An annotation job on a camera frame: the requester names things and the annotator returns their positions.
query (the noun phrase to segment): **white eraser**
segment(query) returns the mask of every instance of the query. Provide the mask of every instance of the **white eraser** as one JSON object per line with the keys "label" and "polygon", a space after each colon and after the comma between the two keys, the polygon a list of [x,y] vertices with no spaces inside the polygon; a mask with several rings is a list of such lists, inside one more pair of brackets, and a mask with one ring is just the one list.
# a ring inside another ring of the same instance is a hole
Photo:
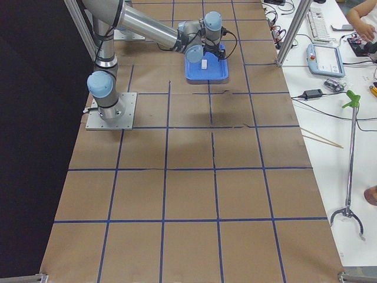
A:
{"label": "white eraser", "polygon": [[206,59],[202,59],[201,60],[201,69],[202,70],[206,70],[207,69],[207,60]]}

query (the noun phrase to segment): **green handle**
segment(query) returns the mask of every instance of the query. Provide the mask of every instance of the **green handle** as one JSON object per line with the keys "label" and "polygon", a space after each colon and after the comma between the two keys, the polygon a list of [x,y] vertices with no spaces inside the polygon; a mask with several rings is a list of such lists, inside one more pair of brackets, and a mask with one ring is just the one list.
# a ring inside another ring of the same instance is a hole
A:
{"label": "green handle", "polygon": [[347,106],[352,107],[352,108],[359,107],[359,100],[360,100],[361,96],[353,93],[352,90],[347,91],[347,96],[349,97],[349,99],[351,99],[351,101],[348,102],[347,104],[344,104],[342,106],[342,108],[346,108]]}

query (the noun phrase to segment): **white table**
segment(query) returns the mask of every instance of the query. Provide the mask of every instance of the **white table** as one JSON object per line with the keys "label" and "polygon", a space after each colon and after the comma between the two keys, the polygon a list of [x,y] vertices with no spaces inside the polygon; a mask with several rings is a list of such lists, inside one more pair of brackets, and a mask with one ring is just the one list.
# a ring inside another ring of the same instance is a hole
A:
{"label": "white table", "polygon": [[[350,32],[332,32],[330,24],[346,24],[347,20],[335,0],[327,0],[325,4],[313,3],[321,8],[325,17],[330,37],[339,39]],[[277,24],[282,28],[289,27],[293,14],[280,15]],[[309,35],[306,22],[300,27],[300,34]],[[292,97],[299,96],[304,90],[320,88],[324,93],[330,91],[323,85],[327,77],[312,75],[307,67],[306,47],[310,43],[304,36],[297,36],[299,45],[293,48],[283,64],[283,72]],[[347,42],[342,41],[339,47],[343,62],[360,62],[366,57],[356,57]],[[377,97],[369,92],[376,65],[366,63],[354,67],[345,67],[346,89],[351,89],[361,96],[358,118],[377,117]],[[345,94],[322,97],[318,100],[304,101],[324,112],[337,116],[352,117],[350,107],[342,108],[350,99]],[[345,207],[348,181],[349,145],[351,122],[325,116],[297,102],[293,102],[302,128],[325,137],[344,148],[330,146],[305,138],[307,151],[319,186],[323,204],[330,219],[332,213]],[[361,122],[364,129],[377,130],[377,121]],[[356,130],[355,159],[353,162],[352,204],[351,209],[364,225],[366,241],[359,237],[359,225],[355,219],[338,215],[332,226],[332,233],[343,266],[377,266],[377,207],[370,205],[363,197],[365,189],[377,185],[377,132]]]}

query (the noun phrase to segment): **reacher grabber tool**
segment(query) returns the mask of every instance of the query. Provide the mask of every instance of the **reacher grabber tool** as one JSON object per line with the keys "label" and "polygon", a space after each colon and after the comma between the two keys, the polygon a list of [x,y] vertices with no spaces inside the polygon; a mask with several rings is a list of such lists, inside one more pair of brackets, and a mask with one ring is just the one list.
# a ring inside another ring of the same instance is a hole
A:
{"label": "reacher grabber tool", "polygon": [[364,228],[361,223],[361,220],[350,209],[351,191],[352,191],[353,150],[355,148],[356,114],[359,109],[360,96],[354,94],[353,91],[351,90],[347,91],[347,96],[351,99],[351,101],[343,105],[342,108],[345,108],[347,106],[352,107],[352,128],[351,128],[351,141],[350,141],[350,149],[349,149],[349,171],[348,171],[348,188],[347,188],[347,197],[346,197],[346,207],[338,209],[331,215],[330,226],[332,226],[335,216],[340,213],[345,217],[355,218],[360,225],[359,236],[363,241],[365,241],[365,238],[363,237]]}

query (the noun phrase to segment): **person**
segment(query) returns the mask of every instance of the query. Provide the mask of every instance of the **person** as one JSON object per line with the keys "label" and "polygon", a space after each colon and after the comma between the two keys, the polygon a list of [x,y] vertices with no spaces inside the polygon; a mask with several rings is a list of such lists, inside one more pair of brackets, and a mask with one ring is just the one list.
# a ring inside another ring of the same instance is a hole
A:
{"label": "person", "polygon": [[366,42],[377,42],[377,0],[366,0],[353,7],[346,15],[348,22]]}

